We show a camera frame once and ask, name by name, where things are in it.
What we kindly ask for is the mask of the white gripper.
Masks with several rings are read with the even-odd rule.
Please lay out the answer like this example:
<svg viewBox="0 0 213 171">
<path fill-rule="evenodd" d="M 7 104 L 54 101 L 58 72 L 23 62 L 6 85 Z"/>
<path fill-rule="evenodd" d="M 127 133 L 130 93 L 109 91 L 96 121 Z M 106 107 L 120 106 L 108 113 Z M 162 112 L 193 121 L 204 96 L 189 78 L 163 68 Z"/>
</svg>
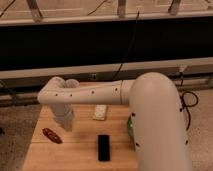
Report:
<svg viewBox="0 0 213 171">
<path fill-rule="evenodd" d="M 50 106 L 53 113 L 53 119 L 65 131 L 72 130 L 72 121 L 74 119 L 73 108 L 68 104 L 53 104 Z"/>
</svg>

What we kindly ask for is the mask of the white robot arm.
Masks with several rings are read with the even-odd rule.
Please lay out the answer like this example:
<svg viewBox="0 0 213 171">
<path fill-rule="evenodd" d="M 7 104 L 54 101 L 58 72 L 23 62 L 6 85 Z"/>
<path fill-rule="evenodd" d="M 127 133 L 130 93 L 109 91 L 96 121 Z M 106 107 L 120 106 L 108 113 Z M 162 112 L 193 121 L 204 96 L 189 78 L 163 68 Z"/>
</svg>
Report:
<svg viewBox="0 0 213 171">
<path fill-rule="evenodd" d="M 53 77 L 37 99 L 62 117 L 71 114 L 70 104 L 127 105 L 138 171 L 193 171 L 179 92 L 161 73 L 75 88 L 67 88 L 62 78 Z"/>
</svg>

